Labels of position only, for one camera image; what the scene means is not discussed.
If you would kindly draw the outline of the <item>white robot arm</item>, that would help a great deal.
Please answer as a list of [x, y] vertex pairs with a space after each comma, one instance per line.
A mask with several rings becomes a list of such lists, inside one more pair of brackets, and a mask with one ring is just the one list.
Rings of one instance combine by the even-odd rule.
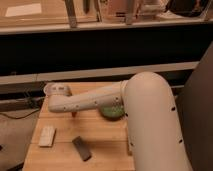
[[135, 171], [193, 171], [175, 99], [168, 82], [154, 72], [73, 95], [63, 83], [45, 87], [53, 113], [123, 105]]

